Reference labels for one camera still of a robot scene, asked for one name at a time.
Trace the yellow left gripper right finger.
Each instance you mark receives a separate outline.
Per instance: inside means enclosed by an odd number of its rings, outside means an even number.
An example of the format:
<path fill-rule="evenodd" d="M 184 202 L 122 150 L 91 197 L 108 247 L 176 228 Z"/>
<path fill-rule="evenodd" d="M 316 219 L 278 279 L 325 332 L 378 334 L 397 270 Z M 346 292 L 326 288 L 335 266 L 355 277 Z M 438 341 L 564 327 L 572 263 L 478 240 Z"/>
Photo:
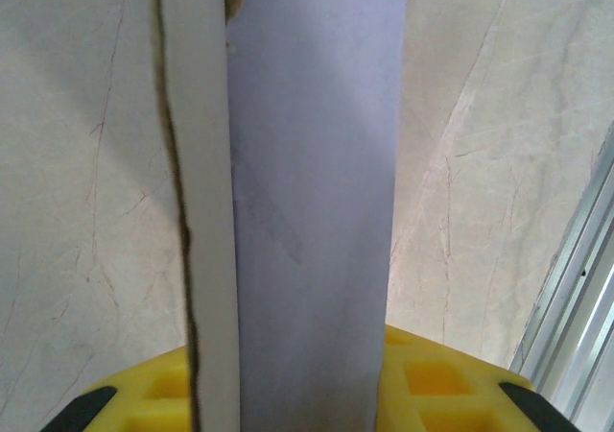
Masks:
<path fill-rule="evenodd" d="M 379 431 L 570 431 L 529 380 L 461 351 L 387 326 Z"/>

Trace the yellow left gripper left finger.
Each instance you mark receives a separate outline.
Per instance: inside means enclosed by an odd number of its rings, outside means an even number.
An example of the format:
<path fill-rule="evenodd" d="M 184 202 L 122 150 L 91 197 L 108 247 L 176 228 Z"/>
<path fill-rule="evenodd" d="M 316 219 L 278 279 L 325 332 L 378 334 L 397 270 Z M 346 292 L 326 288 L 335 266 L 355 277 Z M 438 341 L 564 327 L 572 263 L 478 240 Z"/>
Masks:
<path fill-rule="evenodd" d="M 192 429 L 188 354 L 176 348 L 113 374 L 75 397 L 45 432 Z"/>

